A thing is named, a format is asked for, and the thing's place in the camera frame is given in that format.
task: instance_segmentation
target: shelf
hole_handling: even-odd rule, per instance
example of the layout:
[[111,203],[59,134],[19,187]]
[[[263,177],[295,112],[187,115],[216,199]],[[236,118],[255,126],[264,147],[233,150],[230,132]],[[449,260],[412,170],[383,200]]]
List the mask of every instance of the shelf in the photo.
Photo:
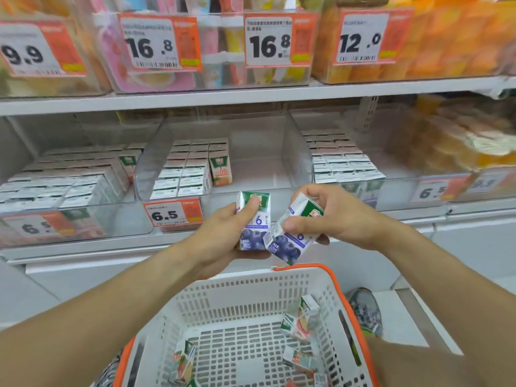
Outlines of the shelf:
[[145,95],[108,94],[96,97],[0,99],[0,116],[305,101],[311,99],[452,91],[495,93],[512,87],[516,88],[516,78],[474,77],[342,85],[324,85],[313,80],[308,87],[256,88]]

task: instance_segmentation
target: shoe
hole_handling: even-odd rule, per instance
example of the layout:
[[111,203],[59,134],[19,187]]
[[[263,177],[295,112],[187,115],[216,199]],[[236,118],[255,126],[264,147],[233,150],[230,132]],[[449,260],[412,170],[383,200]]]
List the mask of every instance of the shoe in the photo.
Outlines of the shoe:
[[366,288],[357,288],[348,292],[346,298],[353,308],[362,331],[382,338],[384,335],[382,314],[372,292]]

